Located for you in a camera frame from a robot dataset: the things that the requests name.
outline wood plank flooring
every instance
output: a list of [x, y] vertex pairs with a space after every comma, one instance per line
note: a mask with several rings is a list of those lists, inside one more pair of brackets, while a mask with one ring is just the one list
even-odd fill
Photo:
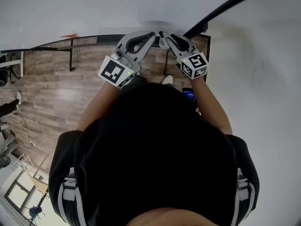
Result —
[[[96, 43], [96, 37], [74, 40], [73, 45], [93, 43]], [[194, 43], [206, 55], [208, 38], [196, 37]], [[64, 40], [47, 46], [69, 45], [70, 41]], [[15, 84], [8, 82], [5, 87], [0, 87], [0, 104], [12, 101], [17, 91], [22, 94], [19, 113], [23, 118], [20, 115], [12, 115], [4, 120], [16, 134], [18, 141], [18, 148], [14, 152], [16, 156], [28, 154], [36, 165], [47, 157], [42, 169], [49, 172], [57, 138], [47, 140], [42, 145], [40, 143], [76, 128], [85, 108], [104, 84], [97, 73], [103, 59], [111, 53], [112, 48], [113, 46], [75, 48], [72, 57], [72, 66], [75, 67], [73, 72], [69, 72], [68, 52], [24, 53], [24, 77], [15, 81]], [[141, 62], [141, 75], [149, 82], [161, 83], [164, 79], [164, 63], [165, 51], [151, 48]], [[175, 56], [170, 52], [167, 74], [173, 75], [176, 89], [191, 87], [175, 64]]]

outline backpack strap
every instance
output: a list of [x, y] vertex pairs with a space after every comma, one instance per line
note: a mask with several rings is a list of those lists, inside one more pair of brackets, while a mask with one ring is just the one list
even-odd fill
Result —
[[248, 181], [248, 179], [242, 174], [241, 169], [238, 168], [237, 173], [237, 188], [236, 188], [236, 195], [235, 195], [235, 205], [234, 205], [234, 213], [232, 218], [231, 226], [237, 225], [237, 218], [239, 213], [239, 203], [240, 201], [248, 200], [249, 199], [249, 208], [246, 212], [243, 220], [249, 215], [254, 205], [255, 200], [255, 188], [252, 183]]
[[82, 198], [79, 192], [79, 188], [77, 187], [76, 184], [74, 168], [70, 168], [69, 175], [64, 178], [64, 181], [61, 184], [58, 193], [58, 208], [60, 210], [62, 218], [67, 224], [71, 225], [68, 222], [68, 219], [64, 211], [64, 207], [63, 207], [64, 200], [73, 201], [76, 203], [77, 213], [79, 217], [79, 224], [80, 226], [87, 226], [85, 216], [84, 216]]

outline black t-shirt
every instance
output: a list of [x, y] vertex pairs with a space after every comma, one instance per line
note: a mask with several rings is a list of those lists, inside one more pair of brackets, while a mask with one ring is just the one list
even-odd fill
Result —
[[[59, 187], [74, 167], [87, 225], [125, 226], [139, 214], [171, 207], [227, 226], [238, 166], [255, 187], [254, 209], [259, 180], [246, 143], [204, 122], [181, 92], [149, 83], [119, 96], [85, 131], [60, 136], [49, 193], [60, 215]], [[76, 218], [75, 208], [65, 214]]]

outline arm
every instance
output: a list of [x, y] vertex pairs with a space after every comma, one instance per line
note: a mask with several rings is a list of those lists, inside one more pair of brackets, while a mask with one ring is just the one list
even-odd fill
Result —
[[106, 82], [82, 114], [76, 130], [84, 130], [93, 121], [104, 116], [116, 100], [118, 93], [117, 87]]
[[232, 135], [229, 119], [203, 77], [191, 80], [191, 85], [204, 121], [217, 127], [224, 134]]

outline person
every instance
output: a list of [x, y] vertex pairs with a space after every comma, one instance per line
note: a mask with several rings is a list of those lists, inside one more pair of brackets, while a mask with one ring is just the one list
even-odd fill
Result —
[[1, 117], [8, 115], [15, 110], [18, 110], [20, 104], [21, 104], [21, 93], [17, 92], [15, 100], [0, 106], [0, 119]]
[[[162, 84], [137, 75], [120, 91], [103, 85], [58, 139], [56, 214], [81, 226], [228, 226], [255, 209], [258, 175], [220, 103], [202, 77], [191, 80], [200, 115], [172, 84], [171, 75]], [[238, 171], [255, 189], [239, 211]]]

